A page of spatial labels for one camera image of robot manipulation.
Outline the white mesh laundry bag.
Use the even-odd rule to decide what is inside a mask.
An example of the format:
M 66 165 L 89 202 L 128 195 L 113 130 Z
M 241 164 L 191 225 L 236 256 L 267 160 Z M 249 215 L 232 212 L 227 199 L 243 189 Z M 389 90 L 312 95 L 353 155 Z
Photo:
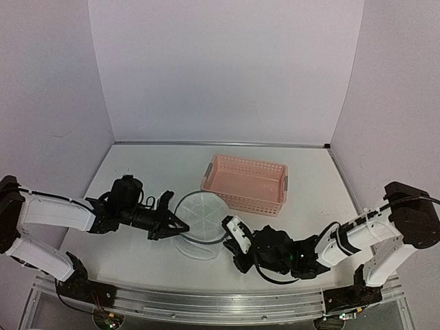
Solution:
M 175 247 L 188 258 L 208 261 L 217 258 L 227 234 L 221 222 L 229 207 L 211 192 L 195 191 L 184 196 L 175 215 L 189 226 L 189 231 L 173 239 Z

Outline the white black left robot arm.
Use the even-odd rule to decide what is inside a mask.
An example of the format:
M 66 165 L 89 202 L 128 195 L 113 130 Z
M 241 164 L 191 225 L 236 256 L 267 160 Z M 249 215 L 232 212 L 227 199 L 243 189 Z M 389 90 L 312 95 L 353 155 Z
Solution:
M 106 234 L 128 226 L 146 231 L 149 240 L 167 239 L 190 229 L 169 210 L 173 195 L 167 190 L 146 199 L 142 182 L 123 175 L 98 198 L 72 199 L 25 188 L 6 175 L 1 180 L 1 253 L 52 276 L 62 297 L 112 307 L 116 286 L 91 280 L 77 256 L 61 252 L 33 230 L 54 227 Z

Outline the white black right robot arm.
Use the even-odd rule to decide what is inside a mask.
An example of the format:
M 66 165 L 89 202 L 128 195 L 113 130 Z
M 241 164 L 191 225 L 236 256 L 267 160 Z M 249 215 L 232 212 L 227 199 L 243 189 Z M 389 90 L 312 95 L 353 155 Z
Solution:
M 239 217 L 227 216 L 222 221 L 228 235 L 223 244 L 241 273 L 254 267 L 275 285 L 315 279 L 378 244 L 373 257 L 355 270 L 353 284 L 323 292 L 327 315 L 368 307 L 382 301 L 384 283 L 406 259 L 439 243 L 438 199 L 398 181 L 384 189 L 382 205 L 344 224 L 334 221 L 320 234 L 299 241 L 269 225 L 253 232 Z

